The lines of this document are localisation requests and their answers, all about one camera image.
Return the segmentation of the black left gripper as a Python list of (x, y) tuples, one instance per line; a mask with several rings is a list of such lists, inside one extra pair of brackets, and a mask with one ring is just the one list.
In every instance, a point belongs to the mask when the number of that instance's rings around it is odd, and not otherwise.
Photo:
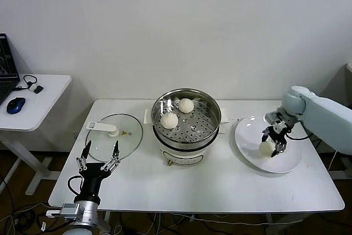
[(76, 158), (78, 172), (83, 177), (83, 184), (80, 193), (74, 198), (74, 202), (91, 201), (100, 203), (101, 199), (98, 196), (101, 182), (111, 175), (120, 164), (119, 158), (119, 141), (115, 142), (110, 160), (106, 163), (87, 163), (91, 147), (91, 140), (83, 148), (82, 153)]

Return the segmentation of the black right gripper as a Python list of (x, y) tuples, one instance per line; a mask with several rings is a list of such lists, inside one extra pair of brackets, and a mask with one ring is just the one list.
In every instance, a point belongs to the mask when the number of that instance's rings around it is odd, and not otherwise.
[(262, 131), (263, 136), (261, 142), (266, 142), (269, 137), (275, 142), (275, 147), (272, 152), (271, 158), (283, 153), (286, 149), (287, 140), (285, 138), (286, 134), (291, 133), (292, 127), (284, 121), (276, 121), (266, 129)]

